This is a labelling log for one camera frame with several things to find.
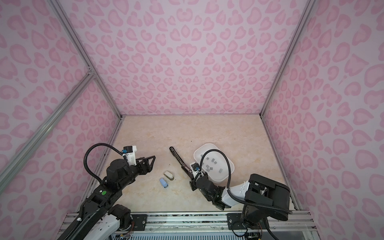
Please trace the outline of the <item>aluminium diagonal frame bar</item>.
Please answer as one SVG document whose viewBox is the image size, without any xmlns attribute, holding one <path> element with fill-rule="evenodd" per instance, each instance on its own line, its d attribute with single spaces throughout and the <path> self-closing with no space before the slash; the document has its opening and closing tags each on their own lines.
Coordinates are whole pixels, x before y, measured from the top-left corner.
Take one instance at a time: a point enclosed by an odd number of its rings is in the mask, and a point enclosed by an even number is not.
<svg viewBox="0 0 384 240">
<path fill-rule="evenodd" d="M 84 90 L 94 79 L 95 72 L 87 73 L 82 81 L 75 86 L 70 94 L 58 105 L 53 113 L 40 125 L 32 137 L 23 145 L 22 148 L 11 158 L 10 163 L 1 172 L 1 193 L 10 185 L 17 174 L 26 165 L 32 154 L 41 146 L 56 125 L 61 121 L 64 115 L 72 105 L 81 96 Z"/>
</svg>

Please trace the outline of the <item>aluminium frame corner post right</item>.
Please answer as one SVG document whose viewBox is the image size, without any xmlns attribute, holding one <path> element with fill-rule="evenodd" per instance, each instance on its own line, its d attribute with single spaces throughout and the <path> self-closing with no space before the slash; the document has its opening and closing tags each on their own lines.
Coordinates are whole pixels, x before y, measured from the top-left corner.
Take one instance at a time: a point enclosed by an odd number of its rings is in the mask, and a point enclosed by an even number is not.
<svg viewBox="0 0 384 240">
<path fill-rule="evenodd" d="M 279 84 L 280 80 L 282 79 L 283 73 L 285 72 L 285 70 L 286 70 L 286 68 L 290 62 L 290 59 L 292 58 L 292 56 L 294 54 L 295 48 L 297 47 L 297 45 L 300 41 L 300 38 L 302 37 L 302 35 L 305 31 L 305 28 L 307 27 L 307 25 L 310 21 L 310 18 L 311 18 L 314 10 L 316 9 L 316 7 L 318 5 L 318 2 L 319 1 L 316 1 L 316 0 L 310 0 L 310 1 L 306 2 L 303 13 L 302 13 L 301 17 L 299 18 L 298 25 L 297 25 L 295 31 L 293 32 L 291 40 L 289 41 L 289 44 L 288 44 L 288 47 L 285 51 L 284 57 L 283 57 L 281 64 L 278 68 L 277 74 L 275 75 L 275 78 L 273 80 L 273 84 L 272 84 L 272 86 L 268 92 L 266 101 L 265 101 L 263 108 L 260 112 L 260 118 L 261 119 L 263 119 L 266 116 L 267 108 L 269 107 L 269 105 L 272 101 L 272 98 L 274 96 L 274 93 L 276 92 L 278 84 Z"/>
</svg>

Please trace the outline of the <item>aluminium frame corner post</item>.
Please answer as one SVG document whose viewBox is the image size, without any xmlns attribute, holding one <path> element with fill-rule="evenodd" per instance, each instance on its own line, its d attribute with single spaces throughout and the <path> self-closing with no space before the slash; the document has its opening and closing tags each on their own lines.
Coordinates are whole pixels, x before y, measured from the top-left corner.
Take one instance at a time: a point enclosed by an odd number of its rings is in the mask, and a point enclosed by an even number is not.
<svg viewBox="0 0 384 240">
<path fill-rule="evenodd" d="M 266 101 L 265 101 L 263 108 L 260 112 L 260 118 L 261 119 L 263 119 L 266 116 L 267 108 L 269 107 L 269 105 L 272 101 L 272 98 L 274 96 L 274 93 L 276 92 L 278 84 L 279 84 L 280 80 L 282 79 L 283 73 L 285 72 L 285 70 L 286 70 L 286 68 L 290 62 L 290 59 L 292 58 L 292 56 L 294 54 L 295 48 L 297 47 L 297 45 L 300 41 L 300 38 L 302 37 L 302 35 L 305 31 L 305 28 L 307 27 L 307 25 L 310 21 L 310 18 L 311 18 L 314 10 L 316 9 L 316 7 L 318 5 L 318 2 L 319 1 L 316 1 L 316 0 L 310 0 L 310 1 L 306 2 L 303 13 L 302 13 L 301 17 L 299 18 L 298 25 L 297 25 L 295 31 L 293 32 L 291 40 L 289 41 L 289 44 L 288 44 L 288 47 L 285 51 L 284 57 L 283 57 L 281 64 L 278 68 L 277 74 L 275 75 L 275 78 L 273 80 L 273 84 L 272 84 L 272 86 L 268 92 Z"/>
<path fill-rule="evenodd" d="M 80 55 L 81 59 L 87 66 L 89 72 L 93 74 L 94 79 L 96 81 L 96 84 L 98 85 L 99 89 L 101 90 L 102 94 L 106 98 L 106 101 L 112 108 L 115 115 L 118 117 L 119 120 L 123 119 L 123 115 L 120 112 L 120 110 L 117 107 L 117 104 L 115 103 L 114 99 L 112 98 L 112 95 L 109 93 L 106 85 L 104 84 L 99 72 L 97 71 L 94 63 L 92 62 L 90 55 L 88 54 L 84 44 L 82 43 L 81 39 L 79 38 L 78 34 L 76 33 L 68 15 L 66 14 L 63 6 L 61 5 L 60 1 L 52 1 L 48 0 L 47 3 L 52 8 L 54 14 L 58 18 L 59 22 L 61 23 L 62 27 L 66 31 L 69 39 L 71 40 L 73 46 L 77 50 L 78 54 Z"/>
</svg>

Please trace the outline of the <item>blue small stapler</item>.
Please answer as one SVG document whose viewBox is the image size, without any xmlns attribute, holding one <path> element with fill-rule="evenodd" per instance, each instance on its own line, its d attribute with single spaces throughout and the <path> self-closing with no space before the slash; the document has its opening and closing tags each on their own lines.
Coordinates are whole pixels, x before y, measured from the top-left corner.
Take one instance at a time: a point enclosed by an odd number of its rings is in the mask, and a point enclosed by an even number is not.
<svg viewBox="0 0 384 240">
<path fill-rule="evenodd" d="M 160 183 L 162 184 L 162 186 L 163 186 L 165 189 L 169 186 L 168 183 L 166 182 L 166 180 L 163 179 L 163 178 L 160 178 Z"/>
</svg>

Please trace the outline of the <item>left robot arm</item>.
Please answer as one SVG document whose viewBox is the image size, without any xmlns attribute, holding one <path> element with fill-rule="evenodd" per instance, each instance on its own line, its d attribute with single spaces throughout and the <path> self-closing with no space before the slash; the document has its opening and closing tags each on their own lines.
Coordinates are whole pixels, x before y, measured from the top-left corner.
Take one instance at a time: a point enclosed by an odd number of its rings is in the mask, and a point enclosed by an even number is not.
<svg viewBox="0 0 384 240">
<path fill-rule="evenodd" d="M 117 200 L 123 189 L 132 184 L 137 176 L 153 170 L 156 157 L 137 159 L 129 165 L 125 159 L 116 159 L 107 168 L 102 183 L 81 204 L 79 213 L 69 227 L 60 235 L 60 240 L 105 240 L 117 230 L 132 231 L 135 222 L 131 210 Z"/>
</svg>

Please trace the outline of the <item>aluminium frame corner post left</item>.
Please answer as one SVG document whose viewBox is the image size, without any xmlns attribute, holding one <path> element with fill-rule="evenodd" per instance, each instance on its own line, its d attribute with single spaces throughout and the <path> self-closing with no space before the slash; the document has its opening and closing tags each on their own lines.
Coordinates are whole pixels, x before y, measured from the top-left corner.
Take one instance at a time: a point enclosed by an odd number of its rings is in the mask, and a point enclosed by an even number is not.
<svg viewBox="0 0 384 240">
<path fill-rule="evenodd" d="M 78 34 L 76 33 L 68 15 L 66 14 L 63 6 L 61 5 L 60 1 L 52 1 L 48 0 L 47 3 L 52 8 L 54 14 L 58 18 L 59 22 L 61 23 L 62 27 L 66 31 L 69 39 L 71 40 L 73 46 L 77 50 L 78 54 L 80 55 L 81 59 L 87 66 L 89 72 L 93 74 L 94 79 L 96 81 L 96 84 L 98 85 L 99 89 L 101 90 L 102 94 L 106 98 L 106 101 L 112 108 L 115 115 L 118 117 L 119 120 L 123 119 L 123 115 L 120 112 L 120 110 L 117 107 L 117 104 L 115 103 L 114 99 L 112 98 L 112 95 L 109 93 L 106 85 L 104 84 L 99 72 L 97 71 L 94 63 L 92 62 L 90 55 L 88 54 L 84 44 L 82 43 L 81 39 L 79 38 Z"/>
</svg>

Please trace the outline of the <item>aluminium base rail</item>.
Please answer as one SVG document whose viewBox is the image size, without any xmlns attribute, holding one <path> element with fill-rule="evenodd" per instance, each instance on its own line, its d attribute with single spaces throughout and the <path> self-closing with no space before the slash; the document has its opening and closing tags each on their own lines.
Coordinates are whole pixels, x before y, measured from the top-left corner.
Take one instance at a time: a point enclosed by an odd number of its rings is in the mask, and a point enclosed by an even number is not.
<svg viewBox="0 0 384 240">
<path fill-rule="evenodd" d="M 134 226 L 120 231 L 115 217 L 103 217 L 87 240 L 318 240 L 319 234 L 309 212 L 295 211 L 287 221 L 268 218 L 245 228 L 241 212 L 133 212 Z"/>
</svg>

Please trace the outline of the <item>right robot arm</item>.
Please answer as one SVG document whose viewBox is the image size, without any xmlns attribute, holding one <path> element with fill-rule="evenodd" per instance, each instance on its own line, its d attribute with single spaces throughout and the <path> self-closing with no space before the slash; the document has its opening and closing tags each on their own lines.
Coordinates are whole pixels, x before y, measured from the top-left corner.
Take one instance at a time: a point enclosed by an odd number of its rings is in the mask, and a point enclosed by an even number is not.
<svg viewBox="0 0 384 240">
<path fill-rule="evenodd" d="M 287 221 L 293 213 L 288 186 L 258 174 L 252 174 L 241 185 L 227 188 L 215 185 L 207 174 L 198 173 L 191 179 L 190 186 L 192 191 L 199 190 L 219 210 L 242 204 L 240 224 L 244 228 L 255 228 L 268 217 Z"/>
</svg>

